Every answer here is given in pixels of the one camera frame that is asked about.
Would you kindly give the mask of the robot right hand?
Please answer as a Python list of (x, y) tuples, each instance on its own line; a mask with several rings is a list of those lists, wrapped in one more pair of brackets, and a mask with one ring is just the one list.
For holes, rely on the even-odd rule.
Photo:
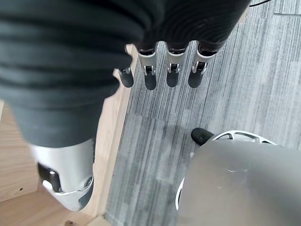
[(157, 43), (167, 45), (167, 84), (198, 42), (189, 86), (200, 85), (247, 0), (3, 0), (0, 97), (28, 142), (43, 186), (79, 211), (94, 187), (95, 138), (103, 103), (133, 85), (134, 44), (145, 86), (156, 87)]

